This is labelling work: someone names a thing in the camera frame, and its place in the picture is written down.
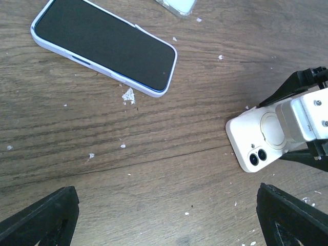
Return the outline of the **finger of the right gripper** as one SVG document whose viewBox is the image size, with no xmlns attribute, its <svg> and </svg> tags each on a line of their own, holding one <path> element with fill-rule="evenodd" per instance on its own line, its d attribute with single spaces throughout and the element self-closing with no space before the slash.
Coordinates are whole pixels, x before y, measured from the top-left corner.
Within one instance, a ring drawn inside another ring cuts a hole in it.
<svg viewBox="0 0 328 246">
<path fill-rule="evenodd" d="M 306 145 L 307 149 L 287 152 L 279 159 L 299 162 L 327 172 L 327 140 L 313 140 Z"/>
<path fill-rule="evenodd" d="M 327 68 L 308 68 L 296 71 L 267 99 L 258 106 L 266 107 L 289 97 L 308 91 L 310 88 L 318 86 L 319 89 L 327 88 Z"/>
</svg>

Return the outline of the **beige phone case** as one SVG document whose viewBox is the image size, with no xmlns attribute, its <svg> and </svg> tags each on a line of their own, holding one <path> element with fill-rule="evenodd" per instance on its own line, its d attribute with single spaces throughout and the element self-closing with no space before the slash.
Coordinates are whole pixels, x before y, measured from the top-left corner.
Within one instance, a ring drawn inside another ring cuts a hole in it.
<svg viewBox="0 0 328 246">
<path fill-rule="evenodd" d="M 275 112 L 276 106 L 253 107 L 226 123 L 227 136 L 245 172 L 258 172 L 303 144 L 287 140 Z"/>
</svg>

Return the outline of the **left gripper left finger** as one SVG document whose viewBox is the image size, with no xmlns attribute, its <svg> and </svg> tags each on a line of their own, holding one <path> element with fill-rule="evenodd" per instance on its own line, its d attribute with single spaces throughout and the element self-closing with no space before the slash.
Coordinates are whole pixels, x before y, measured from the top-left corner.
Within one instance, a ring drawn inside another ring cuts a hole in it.
<svg viewBox="0 0 328 246">
<path fill-rule="evenodd" d="M 78 216 L 75 187 L 62 187 L 1 221 L 1 245 L 70 245 Z"/>
</svg>

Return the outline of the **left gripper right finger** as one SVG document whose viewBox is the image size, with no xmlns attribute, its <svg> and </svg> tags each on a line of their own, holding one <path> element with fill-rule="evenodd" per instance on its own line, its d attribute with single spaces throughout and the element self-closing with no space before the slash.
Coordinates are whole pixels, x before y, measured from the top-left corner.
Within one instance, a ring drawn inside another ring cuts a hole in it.
<svg viewBox="0 0 328 246">
<path fill-rule="evenodd" d="M 257 193 L 266 245 L 327 245 L 327 214 L 271 184 Z"/>
</svg>

